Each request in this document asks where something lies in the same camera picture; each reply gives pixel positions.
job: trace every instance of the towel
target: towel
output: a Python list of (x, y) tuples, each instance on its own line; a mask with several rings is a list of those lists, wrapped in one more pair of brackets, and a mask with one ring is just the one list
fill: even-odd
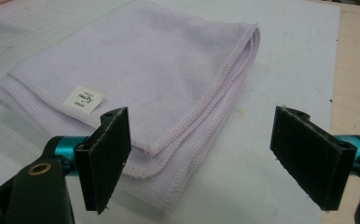
[[(135, 1), (8, 71), (0, 104), (50, 135), (90, 135), (103, 113), (127, 106), (132, 153), (118, 189), (170, 208), (228, 115), (258, 43), (255, 24)], [(86, 111), (86, 103), (66, 103), (72, 97), (102, 101)]]

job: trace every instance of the towel tag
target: towel tag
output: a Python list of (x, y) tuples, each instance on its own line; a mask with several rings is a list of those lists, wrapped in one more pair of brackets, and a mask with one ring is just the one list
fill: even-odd
[(85, 87), (77, 86), (63, 103), (77, 108), (84, 113), (90, 114), (90, 112), (98, 106), (103, 98), (104, 96), (96, 91), (91, 91)]

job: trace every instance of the lavender towel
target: lavender towel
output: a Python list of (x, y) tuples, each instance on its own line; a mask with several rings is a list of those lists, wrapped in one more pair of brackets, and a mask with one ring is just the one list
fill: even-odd
[[(228, 115), (258, 42), (254, 24), (131, 2), (10, 70), (0, 104), (51, 135), (89, 135), (100, 115), (127, 106), (132, 153), (118, 188), (171, 207)], [(90, 114), (63, 103), (76, 86), (104, 95)]]

